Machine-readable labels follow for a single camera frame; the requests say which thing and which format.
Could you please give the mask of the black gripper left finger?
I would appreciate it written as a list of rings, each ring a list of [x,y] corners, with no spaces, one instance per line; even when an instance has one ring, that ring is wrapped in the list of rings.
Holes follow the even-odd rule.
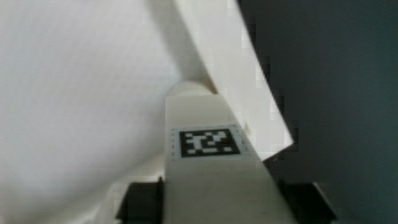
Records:
[[[116,220],[121,224],[162,224],[164,179],[129,185]]]

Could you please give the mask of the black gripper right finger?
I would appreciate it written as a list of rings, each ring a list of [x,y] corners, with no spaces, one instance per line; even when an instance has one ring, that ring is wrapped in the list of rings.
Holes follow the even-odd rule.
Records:
[[[280,180],[278,188],[299,224],[333,224],[338,217],[315,184]]]

